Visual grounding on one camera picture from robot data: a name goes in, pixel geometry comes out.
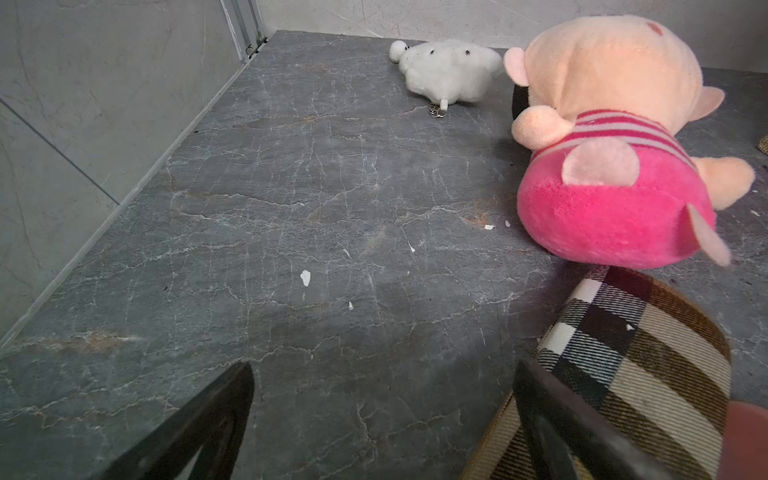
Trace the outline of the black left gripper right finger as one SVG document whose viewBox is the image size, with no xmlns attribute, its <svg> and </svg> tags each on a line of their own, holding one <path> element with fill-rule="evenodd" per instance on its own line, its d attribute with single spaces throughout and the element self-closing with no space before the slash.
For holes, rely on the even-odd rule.
<svg viewBox="0 0 768 480">
<path fill-rule="evenodd" d="M 675 477 L 537 362 L 517 364 L 513 390 L 539 479 L 576 479 L 574 459 L 595 479 Z"/>
</svg>

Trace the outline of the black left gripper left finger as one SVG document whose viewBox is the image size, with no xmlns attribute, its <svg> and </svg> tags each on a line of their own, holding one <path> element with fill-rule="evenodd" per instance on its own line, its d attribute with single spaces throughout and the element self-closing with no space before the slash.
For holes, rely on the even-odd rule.
<svg viewBox="0 0 768 480">
<path fill-rule="evenodd" d="M 236 362 L 95 479 L 229 479 L 240 451 L 255 381 Z"/>
</svg>

